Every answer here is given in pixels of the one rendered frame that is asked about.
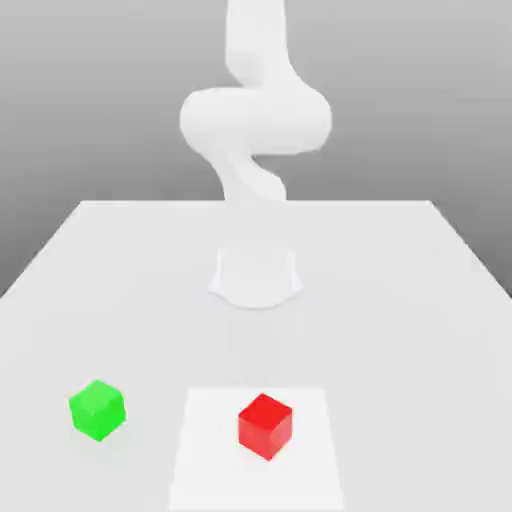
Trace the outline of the small red cube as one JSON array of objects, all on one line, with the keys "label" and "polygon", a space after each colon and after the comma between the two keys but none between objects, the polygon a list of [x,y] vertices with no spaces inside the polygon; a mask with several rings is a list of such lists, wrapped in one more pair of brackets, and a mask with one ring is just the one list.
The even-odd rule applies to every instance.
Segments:
[{"label": "small red cube", "polygon": [[238,442],[267,461],[290,441],[292,432],[293,409],[264,393],[238,414]]}]

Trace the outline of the small green cube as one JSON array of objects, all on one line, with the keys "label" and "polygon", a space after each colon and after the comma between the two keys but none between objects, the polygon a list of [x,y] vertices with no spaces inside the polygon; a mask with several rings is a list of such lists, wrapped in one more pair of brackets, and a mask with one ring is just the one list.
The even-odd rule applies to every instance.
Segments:
[{"label": "small green cube", "polygon": [[68,400],[73,426],[101,442],[126,421],[122,393],[101,380],[94,380]]}]

